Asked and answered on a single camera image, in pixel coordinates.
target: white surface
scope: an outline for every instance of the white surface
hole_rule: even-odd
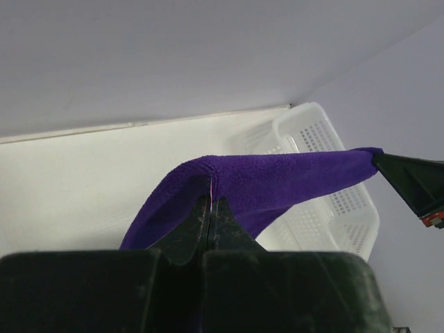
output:
[[[270,130],[254,153],[344,150],[334,126],[317,103],[305,103],[282,113],[273,120]],[[359,184],[294,205],[276,222],[288,225],[301,250],[340,250],[368,260],[379,216],[365,186]]]
[[[0,136],[297,103],[441,15],[443,0],[2,0]]]
[[[444,160],[444,17],[319,89],[346,148]],[[444,232],[425,228],[378,176],[366,183],[381,217],[370,256],[395,326],[444,332]]]
[[[170,170],[202,155],[243,153],[283,110],[0,144],[0,255],[118,248]],[[270,228],[262,243],[291,249],[279,232]]]

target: folded cloth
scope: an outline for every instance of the folded cloth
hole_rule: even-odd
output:
[[[185,220],[197,199],[226,197],[252,237],[292,205],[356,185],[376,174],[378,148],[283,155],[204,156],[172,170],[148,197],[121,249],[143,249]]]

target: gray surface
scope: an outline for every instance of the gray surface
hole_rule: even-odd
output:
[[[297,102],[442,0],[2,0],[0,136]]]
[[[444,160],[444,17],[331,82],[318,101],[348,148]],[[370,265],[394,326],[444,332],[444,232],[426,228],[377,176],[368,190],[381,217]]]

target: white plastic basket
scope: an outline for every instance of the white plastic basket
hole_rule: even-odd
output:
[[[254,154],[343,151],[325,111],[306,103],[273,120]],[[379,228],[379,215],[363,184],[294,205],[273,222],[258,241],[271,250],[346,251],[365,260]]]

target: purple cloth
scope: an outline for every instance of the purple cloth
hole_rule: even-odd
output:
[[[197,199],[226,197],[242,227],[257,237],[292,205],[356,185],[376,174],[378,148],[284,155],[205,156],[185,162],[156,187],[121,249],[143,249],[180,224]]]

